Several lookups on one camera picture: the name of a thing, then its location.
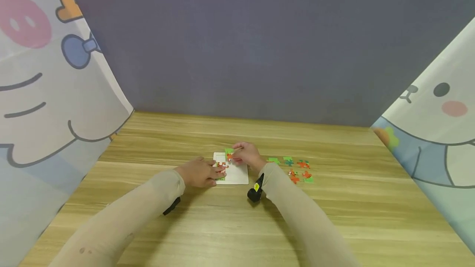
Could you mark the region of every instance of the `table surface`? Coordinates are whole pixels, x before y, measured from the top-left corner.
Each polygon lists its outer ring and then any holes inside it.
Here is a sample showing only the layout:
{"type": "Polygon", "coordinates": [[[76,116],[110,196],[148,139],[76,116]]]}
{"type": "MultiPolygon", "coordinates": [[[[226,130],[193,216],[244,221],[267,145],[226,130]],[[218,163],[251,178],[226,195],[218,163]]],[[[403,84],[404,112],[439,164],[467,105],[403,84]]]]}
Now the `table surface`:
{"type": "MultiPolygon", "coordinates": [[[[155,173],[200,155],[212,158],[241,140],[268,157],[310,162],[315,182],[297,186],[323,208],[363,266],[475,266],[473,254],[370,129],[140,112],[20,266],[47,266],[81,224],[155,173]]],[[[247,200],[250,187],[188,188],[172,213],[136,236],[118,266],[306,266],[274,205],[247,200]]]]}

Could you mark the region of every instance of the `cartoon eye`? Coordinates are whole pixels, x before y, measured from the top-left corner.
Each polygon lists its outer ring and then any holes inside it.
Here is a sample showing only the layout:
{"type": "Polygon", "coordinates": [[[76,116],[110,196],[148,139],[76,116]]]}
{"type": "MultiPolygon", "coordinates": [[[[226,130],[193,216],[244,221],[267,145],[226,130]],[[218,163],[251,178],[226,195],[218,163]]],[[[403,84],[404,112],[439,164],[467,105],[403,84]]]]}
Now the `cartoon eye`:
{"type": "Polygon", "coordinates": [[[440,83],[434,88],[434,95],[437,97],[442,97],[447,95],[450,91],[450,85],[448,83],[440,83]]]}

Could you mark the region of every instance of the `person's right hand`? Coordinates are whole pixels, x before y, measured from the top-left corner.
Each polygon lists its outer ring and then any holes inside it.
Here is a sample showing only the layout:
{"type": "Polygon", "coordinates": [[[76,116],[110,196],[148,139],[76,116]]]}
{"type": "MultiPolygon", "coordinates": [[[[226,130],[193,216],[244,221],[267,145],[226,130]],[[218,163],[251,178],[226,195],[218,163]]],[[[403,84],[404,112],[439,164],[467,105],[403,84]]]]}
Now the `person's right hand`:
{"type": "Polygon", "coordinates": [[[259,154],[259,150],[250,142],[238,142],[233,145],[234,149],[241,148],[233,153],[233,161],[236,164],[244,162],[249,164],[251,168],[259,173],[267,162],[259,154]]]}

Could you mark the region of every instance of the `gray wall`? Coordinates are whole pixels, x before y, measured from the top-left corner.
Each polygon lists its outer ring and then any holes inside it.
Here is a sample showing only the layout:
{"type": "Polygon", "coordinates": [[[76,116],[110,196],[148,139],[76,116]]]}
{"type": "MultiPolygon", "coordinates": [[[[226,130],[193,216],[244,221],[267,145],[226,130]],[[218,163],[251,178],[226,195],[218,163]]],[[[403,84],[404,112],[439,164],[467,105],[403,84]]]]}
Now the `gray wall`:
{"type": "Polygon", "coordinates": [[[370,126],[475,0],[77,0],[137,110],[370,126]]]}

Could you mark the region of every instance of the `hand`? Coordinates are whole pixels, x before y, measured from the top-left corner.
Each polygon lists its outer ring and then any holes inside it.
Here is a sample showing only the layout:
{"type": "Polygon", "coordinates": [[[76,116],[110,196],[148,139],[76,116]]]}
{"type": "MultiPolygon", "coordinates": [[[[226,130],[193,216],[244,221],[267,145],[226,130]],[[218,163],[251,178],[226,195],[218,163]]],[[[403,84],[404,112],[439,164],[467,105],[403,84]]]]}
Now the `hand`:
{"type": "Polygon", "coordinates": [[[192,187],[213,187],[216,186],[216,179],[226,176],[224,167],[212,167],[216,161],[198,157],[181,166],[175,168],[185,182],[185,186],[192,187]]]}
{"type": "Polygon", "coordinates": [[[241,162],[249,164],[257,173],[266,166],[267,162],[261,157],[259,150],[252,143],[245,141],[238,142],[233,145],[233,148],[241,148],[233,154],[233,161],[236,162],[236,164],[240,164],[241,162]]]}

